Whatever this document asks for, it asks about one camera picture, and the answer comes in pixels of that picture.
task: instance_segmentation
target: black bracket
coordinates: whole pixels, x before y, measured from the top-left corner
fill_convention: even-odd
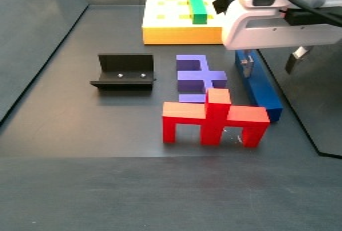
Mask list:
[[[102,75],[91,85],[103,90],[153,90],[154,55],[99,54]]]

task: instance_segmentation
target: yellow block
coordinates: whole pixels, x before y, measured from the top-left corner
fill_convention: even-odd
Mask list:
[[[217,15],[213,1],[204,0],[208,24],[194,25],[188,0],[146,0],[145,44],[222,44],[224,14]]]

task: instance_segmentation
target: red block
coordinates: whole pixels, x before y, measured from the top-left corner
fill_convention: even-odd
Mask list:
[[[165,102],[163,141],[176,142],[177,124],[201,125],[201,144],[220,145],[226,126],[242,127],[242,143],[257,147],[270,125],[264,107],[232,106],[228,89],[208,90],[206,103]]]

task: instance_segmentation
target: black cable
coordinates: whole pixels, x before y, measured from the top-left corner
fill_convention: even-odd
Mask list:
[[[340,17],[340,15],[334,15],[334,14],[329,15],[326,13],[322,13],[317,9],[308,6],[308,4],[302,0],[288,0],[288,1],[292,2],[294,5],[297,5],[300,8],[302,8],[304,10],[306,10],[306,11],[312,12],[313,14],[321,16],[326,20],[328,24],[330,24],[333,26],[342,27],[342,19],[337,18],[337,17]]]

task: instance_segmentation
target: blue block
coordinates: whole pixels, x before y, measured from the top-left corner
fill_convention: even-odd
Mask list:
[[[248,89],[253,105],[265,107],[270,121],[277,122],[281,118],[284,106],[264,71],[257,51],[253,50],[250,55],[254,60],[254,67],[250,77],[246,78],[244,75],[244,66],[241,64],[241,60],[245,59],[245,52],[242,50],[236,52],[236,65],[244,79],[244,84]]]

